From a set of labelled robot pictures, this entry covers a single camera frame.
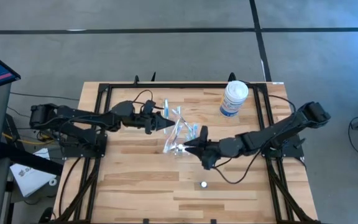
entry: wooden tabletop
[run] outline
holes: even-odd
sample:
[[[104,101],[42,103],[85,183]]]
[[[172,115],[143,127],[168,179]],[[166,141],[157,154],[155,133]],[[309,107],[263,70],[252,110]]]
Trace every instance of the wooden tabletop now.
[[[93,111],[98,82],[86,82],[81,94],[81,110]],[[267,83],[271,95],[287,97],[282,83]],[[134,99],[142,90],[113,89],[111,106]],[[225,118],[219,112],[224,89],[152,88],[153,100],[162,105],[167,98],[170,108],[181,106],[181,113],[189,123],[206,125],[209,138],[218,140],[238,133],[259,130],[253,92],[238,116]],[[150,93],[138,101],[146,101]],[[270,98],[275,122],[290,115],[286,101]],[[106,155],[101,159],[92,223],[276,223],[265,160],[256,158],[247,177],[239,184],[226,183],[215,170],[204,170],[197,157],[163,154],[167,136],[163,131],[144,133],[143,129],[123,127],[108,133]],[[242,177],[252,157],[240,157],[222,166],[223,174],[232,181]],[[62,180],[76,159],[65,162]],[[64,210],[78,191],[83,168],[82,159],[73,169],[63,197]],[[288,188],[300,207],[317,219],[305,168],[299,161],[284,159]],[[200,182],[206,181],[203,189]],[[63,181],[57,195],[60,195]],[[283,200],[280,196],[283,218]],[[59,197],[54,212],[58,214]],[[84,197],[81,217],[85,217],[88,195]]]

